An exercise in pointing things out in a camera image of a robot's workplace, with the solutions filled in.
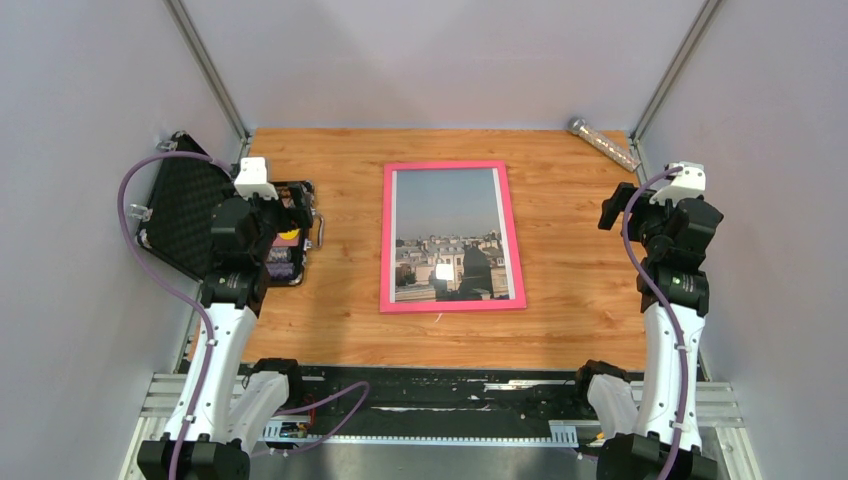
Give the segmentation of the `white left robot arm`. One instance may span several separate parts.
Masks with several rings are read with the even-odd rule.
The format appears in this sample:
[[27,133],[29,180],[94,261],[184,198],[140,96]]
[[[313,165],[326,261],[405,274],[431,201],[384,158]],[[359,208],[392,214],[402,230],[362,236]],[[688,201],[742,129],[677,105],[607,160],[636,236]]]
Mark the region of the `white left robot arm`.
[[298,411],[306,400],[300,366],[291,359],[259,360],[248,387],[234,400],[241,357],[267,290],[272,250],[297,230],[306,249],[314,225],[310,181],[237,188],[211,210],[211,249],[201,282],[196,357],[157,440],[141,443],[136,463],[146,479],[246,479],[250,453],[274,412]]

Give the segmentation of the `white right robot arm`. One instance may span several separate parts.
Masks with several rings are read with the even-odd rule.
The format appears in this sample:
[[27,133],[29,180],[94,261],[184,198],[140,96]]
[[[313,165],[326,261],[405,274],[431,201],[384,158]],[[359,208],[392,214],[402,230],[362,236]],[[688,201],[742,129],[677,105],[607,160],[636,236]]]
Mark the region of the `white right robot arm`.
[[654,191],[620,183],[602,203],[599,228],[624,220],[622,237],[639,243],[637,289],[647,361],[642,393],[622,369],[590,360],[578,371],[571,403],[598,417],[605,441],[599,479],[715,479],[718,464],[702,452],[696,412],[698,348],[710,288],[701,266],[723,214],[702,195],[653,201]]

